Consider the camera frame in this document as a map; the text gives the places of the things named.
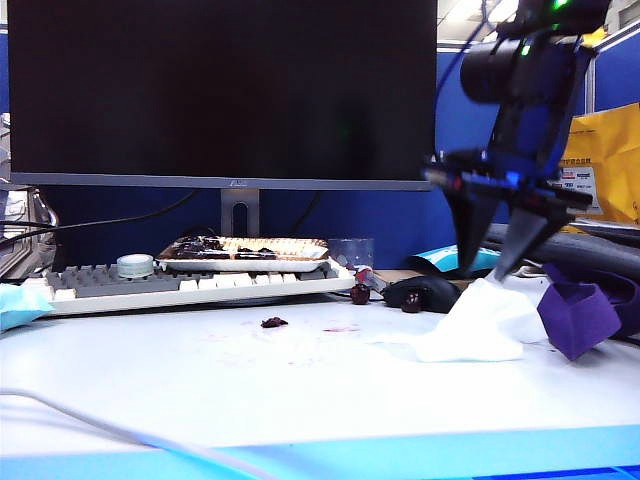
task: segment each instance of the yellow package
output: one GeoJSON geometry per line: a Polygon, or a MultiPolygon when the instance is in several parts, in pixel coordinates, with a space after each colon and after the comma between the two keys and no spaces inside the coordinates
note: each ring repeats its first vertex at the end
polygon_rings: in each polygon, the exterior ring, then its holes
{"type": "Polygon", "coordinates": [[[593,195],[580,216],[640,224],[640,103],[575,117],[554,185],[593,195]]]}

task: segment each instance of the black mouse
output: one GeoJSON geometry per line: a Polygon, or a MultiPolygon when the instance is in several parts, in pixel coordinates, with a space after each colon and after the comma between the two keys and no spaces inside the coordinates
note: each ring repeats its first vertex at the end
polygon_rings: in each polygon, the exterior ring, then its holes
{"type": "Polygon", "coordinates": [[[392,283],[380,292],[387,306],[399,308],[411,293],[418,293],[422,310],[449,313],[462,293],[453,283],[433,275],[421,275],[392,283]]]}

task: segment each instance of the monitor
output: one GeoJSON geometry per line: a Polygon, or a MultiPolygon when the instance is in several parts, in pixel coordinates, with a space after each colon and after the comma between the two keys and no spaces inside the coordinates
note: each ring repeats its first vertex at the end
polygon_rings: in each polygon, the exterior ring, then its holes
{"type": "Polygon", "coordinates": [[[426,190],[432,0],[9,0],[11,179],[426,190]]]}

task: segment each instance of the monitor bezel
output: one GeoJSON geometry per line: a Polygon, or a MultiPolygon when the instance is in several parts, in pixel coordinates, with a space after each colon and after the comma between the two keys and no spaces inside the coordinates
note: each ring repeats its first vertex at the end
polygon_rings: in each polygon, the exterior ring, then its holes
{"type": "Polygon", "coordinates": [[[429,191],[427,180],[333,180],[231,178],[155,175],[11,172],[11,182],[25,185],[91,185],[119,187],[239,188],[269,190],[429,191]]]}

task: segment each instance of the purple cloth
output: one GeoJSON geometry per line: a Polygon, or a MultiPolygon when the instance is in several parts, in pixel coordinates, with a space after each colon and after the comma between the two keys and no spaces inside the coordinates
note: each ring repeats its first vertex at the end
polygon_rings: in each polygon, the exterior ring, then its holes
{"type": "Polygon", "coordinates": [[[549,341],[575,360],[601,341],[640,332],[640,288],[620,275],[569,263],[544,265],[554,282],[538,305],[549,341]]]}

